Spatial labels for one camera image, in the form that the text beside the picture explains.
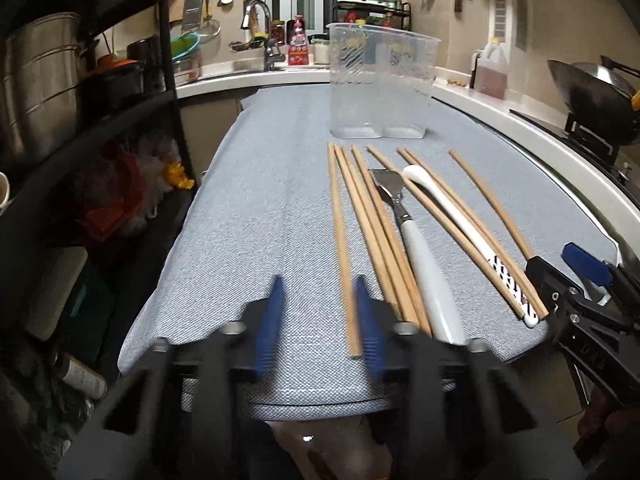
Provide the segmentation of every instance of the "cup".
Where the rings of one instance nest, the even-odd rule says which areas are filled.
[[[4,173],[0,173],[0,214],[9,203],[9,179]]]

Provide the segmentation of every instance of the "white countertop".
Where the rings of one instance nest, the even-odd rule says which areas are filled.
[[[237,88],[330,81],[329,69],[316,67],[216,76],[221,70],[229,69],[226,65],[203,67],[204,78],[179,87],[178,98]],[[440,75],[446,74],[443,70],[438,72]],[[612,227],[610,234],[615,238],[622,238],[636,254],[640,254],[640,211],[633,203],[587,160],[543,130],[510,114],[509,110],[514,109],[535,116],[561,128],[566,120],[563,114],[526,97],[521,102],[502,101],[468,88],[449,85],[446,79],[441,77],[434,83],[433,97],[499,131],[529,152],[529,155],[533,155],[533,158],[542,161],[544,166],[560,174],[605,216]]]

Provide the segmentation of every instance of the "gas stove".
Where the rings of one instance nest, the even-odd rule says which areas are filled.
[[[571,113],[567,117],[563,130],[554,124],[522,112],[516,110],[509,110],[509,112],[539,127],[565,146],[579,153],[612,181],[640,209],[640,187],[636,186],[627,176],[630,171],[628,164],[616,161],[620,150],[619,146],[609,144],[606,140],[582,126]]]

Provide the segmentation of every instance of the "spatula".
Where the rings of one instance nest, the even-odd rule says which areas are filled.
[[[404,187],[402,176],[389,170],[370,170],[370,172],[380,195],[394,210],[396,223],[402,233],[433,336],[448,343],[465,344],[465,332],[462,329],[460,314],[449,284],[418,225],[402,206],[402,188]]]

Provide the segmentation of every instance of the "wooden chopstick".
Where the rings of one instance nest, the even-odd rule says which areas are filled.
[[[498,198],[493,194],[493,192],[489,189],[487,184],[485,184],[480,179],[480,177],[476,174],[476,172],[471,169],[471,166],[469,166],[462,159],[462,157],[459,156],[454,150],[449,150],[449,155],[451,155],[453,157],[453,160],[455,160],[460,165],[460,168],[465,170],[465,173],[468,174],[469,178],[474,182],[474,184],[476,184],[476,187],[480,190],[480,193],[484,195],[487,202],[491,204],[491,207],[494,208],[494,211],[500,217],[500,220],[502,220],[502,223],[507,228],[507,231],[510,232],[511,237],[513,237],[513,240],[516,242],[516,244],[520,248],[520,251],[522,252],[523,256],[527,260],[529,260],[530,258],[533,258],[535,254],[529,247],[529,244],[527,244],[527,241],[525,240],[524,235],[518,229],[516,223],[513,221],[509,213],[507,213],[505,208],[502,207],[502,204],[500,203]]]
[[[364,241],[367,245],[371,263],[373,264],[373,269],[376,273],[376,276],[378,277],[378,283],[380,284],[382,295],[384,296],[385,301],[389,303],[393,308],[394,312],[396,313],[396,317],[398,319],[401,319],[400,311],[398,310],[396,294],[394,292],[394,287],[391,283],[391,279],[389,278],[388,270],[386,270],[382,252],[380,251],[378,241],[376,240],[376,236],[373,233],[373,227],[369,222],[369,218],[367,217],[364,205],[362,204],[362,200],[360,199],[360,195],[358,194],[358,190],[353,181],[350,168],[347,165],[347,160],[340,146],[335,146],[335,155],[338,158],[338,164],[340,165],[340,169],[342,170],[342,177],[344,179],[344,183],[347,186],[347,190],[349,191],[351,203],[353,204],[353,209],[356,212],[358,223],[360,224],[360,229],[362,230],[362,235],[364,236]]]
[[[360,177],[357,175],[356,169],[353,167],[353,164],[349,160],[348,152],[342,147],[342,154],[344,155],[344,160],[347,163],[347,167],[351,172],[351,177],[353,179],[353,183],[355,184],[356,190],[360,197],[360,201],[364,207],[364,211],[369,219],[369,224],[373,230],[373,234],[376,238],[376,242],[378,243],[378,247],[380,248],[380,252],[382,254],[382,259],[384,261],[386,271],[388,272],[389,279],[391,280],[391,285],[394,288],[394,293],[396,295],[396,300],[398,301],[398,307],[400,309],[400,313],[402,314],[402,319],[405,321],[410,321],[415,323],[416,325],[420,325],[418,323],[418,317],[415,313],[414,306],[411,303],[411,298],[409,297],[409,292],[404,286],[404,281],[402,280],[402,274],[400,274],[400,269],[398,264],[396,263],[396,259],[394,258],[394,254],[391,251],[391,247],[389,246],[389,242],[386,239],[385,232],[382,230],[382,225],[378,221],[378,216],[373,209],[371,201],[367,196],[367,192],[362,185],[362,181]]]
[[[513,276],[513,279],[516,280],[518,285],[520,285],[522,291],[524,292],[524,295],[527,297],[527,301],[529,301],[529,304],[533,307],[533,310],[536,311],[538,318],[545,319],[545,317],[549,315],[549,311],[542,303],[542,300],[540,300],[536,289],[533,287],[533,285],[531,285],[531,282],[527,278],[527,275],[520,269],[520,266],[516,264],[516,262],[509,256],[502,244],[496,239],[494,234],[489,231],[489,228],[484,224],[484,222],[482,222],[478,215],[466,204],[464,200],[459,197],[459,195],[451,188],[451,186],[449,186],[449,184],[447,184],[442,178],[440,178],[418,156],[414,155],[412,152],[405,148],[399,149],[398,152],[410,164],[417,164],[418,166],[423,167],[424,170],[429,173],[432,179],[436,182],[436,184],[440,186],[440,189],[444,190],[450,196],[453,202],[458,206],[458,208],[466,213],[466,216],[472,221],[472,224],[474,224],[478,228],[478,231],[480,232],[484,240],[489,244],[489,247],[494,250],[494,252],[498,255],[504,266],[509,271],[510,275]]]
[[[342,217],[342,204],[340,202],[340,188],[338,187],[338,175],[335,167],[335,147],[327,143],[327,157],[329,160],[329,183],[331,185],[331,200],[334,208],[334,235],[338,247],[338,264],[340,268],[340,288],[342,290],[342,302],[344,304],[344,316],[347,323],[347,346],[351,357],[362,355],[360,347],[360,332],[358,330],[356,302],[351,286],[351,270],[349,268],[349,255],[347,238],[344,233],[344,219]]]
[[[385,168],[391,171],[398,171],[398,169],[391,163],[391,161],[386,158],[386,156],[382,155],[376,148],[373,146],[367,146],[369,153],[373,155],[377,160],[380,161]],[[427,208],[427,210],[433,215],[433,217],[440,222],[440,224],[446,229],[446,231],[451,235],[451,237],[458,243],[460,247],[465,251],[466,254],[473,260],[473,262],[479,267],[484,275],[489,279],[491,283],[493,283],[494,287],[500,292],[503,296],[504,300],[509,304],[511,309],[514,311],[518,318],[522,319],[524,317],[524,311],[520,304],[513,297],[507,286],[502,282],[500,277],[496,272],[494,272],[491,265],[489,265],[488,261],[484,259],[480,251],[473,245],[469,239],[462,233],[462,231],[455,225],[447,215],[443,213],[443,211],[437,207],[426,194],[420,190],[418,186],[416,186],[413,182],[402,176],[404,180],[404,185],[414,194],[414,196],[420,201],[420,203]]]
[[[369,173],[369,168],[367,167],[360,150],[355,144],[351,146],[351,151],[353,152],[353,158],[356,160],[360,174],[364,180],[367,190],[369,191],[371,201],[373,202],[373,206],[375,208],[375,213],[373,214],[375,215],[377,213],[377,219],[379,219],[380,224],[382,224],[382,229],[377,232],[377,235],[382,239],[385,239],[386,235],[386,243],[392,252],[392,254],[388,254],[389,260],[387,261],[387,268],[389,269],[390,266],[392,267],[389,269],[389,275],[392,277],[392,282],[394,284],[396,296],[398,297],[401,309],[403,300],[410,303],[411,309],[413,309],[417,316],[418,325],[427,334],[431,335],[431,327],[424,311],[422,297],[418,291],[418,285],[415,282],[414,273],[411,270],[404,251],[402,250],[402,245],[400,244],[400,240],[398,240],[396,231],[386,212],[385,205],[380,198],[376,184],[373,182],[373,177]]]

